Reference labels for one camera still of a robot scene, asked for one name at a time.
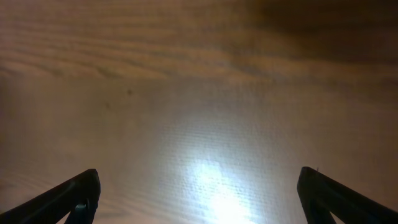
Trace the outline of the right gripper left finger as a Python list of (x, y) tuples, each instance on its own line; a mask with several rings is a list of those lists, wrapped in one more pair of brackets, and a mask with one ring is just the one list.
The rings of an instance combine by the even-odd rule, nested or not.
[(92, 224), (101, 193), (96, 169), (88, 169), (35, 198), (1, 214), (1, 223)]

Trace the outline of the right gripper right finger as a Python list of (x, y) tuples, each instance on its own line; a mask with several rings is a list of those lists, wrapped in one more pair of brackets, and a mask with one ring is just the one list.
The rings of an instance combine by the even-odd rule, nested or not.
[(387, 208), (311, 167), (303, 167), (297, 192), (310, 224), (397, 223), (397, 212)]

